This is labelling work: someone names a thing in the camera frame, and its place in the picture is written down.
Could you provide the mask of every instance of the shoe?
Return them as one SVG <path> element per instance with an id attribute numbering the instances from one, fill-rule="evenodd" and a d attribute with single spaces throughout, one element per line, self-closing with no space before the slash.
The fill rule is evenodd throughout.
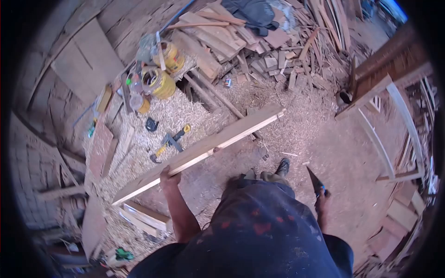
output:
<path id="1" fill-rule="evenodd" d="M 275 174 L 279 175 L 280 177 L 285 177 L 287 173 L 289 173 L 289 166 L 291 165 L 291 162 L 287 158 L 283 158 L 278 166 L 277 171 Z"/>

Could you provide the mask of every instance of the yellow bucket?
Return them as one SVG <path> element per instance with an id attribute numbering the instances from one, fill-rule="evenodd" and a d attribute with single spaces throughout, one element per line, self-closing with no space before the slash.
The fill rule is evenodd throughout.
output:
<path id="1" fill-rule="evenodd" d="M 171 73 L 176 73 L 182 69 L 185 59 L 184 55 L 178 50 L 178 48 L 173 43 L 168 41 L 161 41 L 161 47 L 167 69 Z M 158 55 L 153 56 L 153 61 L 158 65 L 158 67 L 161 66 Z"/>
<path id="2" fill-rule="evenodd" d="M 135 94 L 130 98 L 130 107 L 141 114 L 150 110 L 150 102 L 141 95 Z"/>
<path id="3" fill-rule="evenodd" d="M 176 83 L 168 73 L 159 68 L 142 69 L 142 88 L 147 94 L 152 94 L 164 100 L 171 97 L 176 90 Z"/>

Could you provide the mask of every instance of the hand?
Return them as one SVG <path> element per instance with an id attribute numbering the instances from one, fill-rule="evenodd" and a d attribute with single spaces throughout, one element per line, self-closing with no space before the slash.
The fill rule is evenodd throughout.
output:
<path id="1" fill-rule="evenodd" d="M 315 202 L 315 211 L 318 214 L 327 214 L 329 207 L 331 206 L 331 192 L 326 191 L 326 196 L 324 195 L 325 190 L 320 188 L 317 201 Z"/>
<path id="2" fill-rule="evenodd" d="M 165 167 L 160 175 L 160 186 L 162 189 L 166 188 L 166 187 L 171 187 L 171 186 L 178 186 L 179 182 L 181 181 L 181 173 L 177 173 L 176 175 L 170 176 L 168 175 L 168 172 L 170 171 L 170 165 L 167 165 L 167 167 Z"/>

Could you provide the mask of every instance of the black bag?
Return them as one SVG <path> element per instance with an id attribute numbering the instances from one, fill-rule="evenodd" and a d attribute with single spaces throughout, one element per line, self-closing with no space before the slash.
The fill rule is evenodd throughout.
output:
<path id="1" fill-rule="evenodd" d="M 245 20 L 246 27 L 257 36 L 267 36 L 268 29 L 276 30 L 275 13 L 265 0 L 222 0 L 221 5 L 234 17 Z"/>

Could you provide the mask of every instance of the blue pipe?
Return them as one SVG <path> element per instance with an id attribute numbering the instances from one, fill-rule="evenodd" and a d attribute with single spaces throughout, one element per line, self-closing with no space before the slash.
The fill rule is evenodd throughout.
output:
<path id="1" fill-rule="evenodd" d="M 168 25 L 170 25 L 170 23 L 172 21 L 174 21 L 188 6 L 190 6 L 192 3 L 194 2 L 194 0 L 191 0 L 187 5 L 185 5 L 185 7 L 183 7 L 182 9 L 179 10 L 179 12 L 177 12 L 165 25 L 164 27 L 162 27 L 162 29 L 159 31 L 159 33 L 162 33 L 162 31 L 164 31 Z"/>

